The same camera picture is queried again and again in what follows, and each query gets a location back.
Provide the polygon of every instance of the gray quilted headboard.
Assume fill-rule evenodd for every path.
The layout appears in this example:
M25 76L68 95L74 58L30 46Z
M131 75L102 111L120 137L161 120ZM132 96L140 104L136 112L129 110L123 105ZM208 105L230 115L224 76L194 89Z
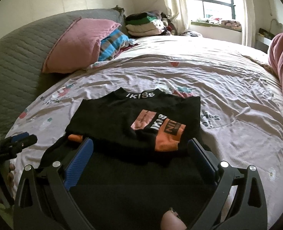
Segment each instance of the gray quilted headboard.
M42 64L57 39L77 18L109 19L127 34L124 9L78 10L34 21L0 39L0 133L5 137L15 120L41 93L65 77L42 74Z

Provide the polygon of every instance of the green folded garment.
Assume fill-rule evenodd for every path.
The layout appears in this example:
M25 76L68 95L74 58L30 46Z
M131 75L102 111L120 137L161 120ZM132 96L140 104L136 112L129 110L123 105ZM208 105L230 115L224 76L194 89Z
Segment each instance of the green folded garment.
M156 17L145 17L143 19L139 19L139 20L132 20L132 21L128 21L127 24L131 24L131 25L143 25L143 24L147 24L153 20L155 20Z

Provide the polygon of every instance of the metal bolt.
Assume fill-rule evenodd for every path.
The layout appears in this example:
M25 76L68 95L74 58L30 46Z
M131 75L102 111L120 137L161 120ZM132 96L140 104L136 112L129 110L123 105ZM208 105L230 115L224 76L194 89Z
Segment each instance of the metal bolt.
M220 166L221 166L221 167L224 167L224 168L227 168L227 167L229 167L229 164L228 164L226 161L222 161L222 162L220 163Z
M60 166L60 161L56 161L53 163L53 167L57 168Z
M24 169L25 169L26 171L31 170L31 165L26 165Z
M253 166L253 165L250 165L249 168L250 168L250 170L252 170L252 171L256 171L256 170L257 170L256 167Z

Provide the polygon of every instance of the cream curtain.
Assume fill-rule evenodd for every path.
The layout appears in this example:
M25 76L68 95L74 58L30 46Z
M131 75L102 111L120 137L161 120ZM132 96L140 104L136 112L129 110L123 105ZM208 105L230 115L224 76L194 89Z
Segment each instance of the cream curtain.
M167 7L168 18L175 25L178 34L186 32L190 26L188 19L188 0L164 0Z
M243 0L244 18L242 24L242 45L254 47L256 36L256 16L253 0Z

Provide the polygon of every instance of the stack of folded clothes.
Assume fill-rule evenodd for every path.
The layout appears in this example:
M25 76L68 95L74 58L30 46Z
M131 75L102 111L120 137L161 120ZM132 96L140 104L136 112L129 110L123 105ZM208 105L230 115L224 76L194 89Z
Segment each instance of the stack of folded clothes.
M126 24L129 34L136 37L162 35L168 31L167 20L163 21L157 10L130 15L126 18Z

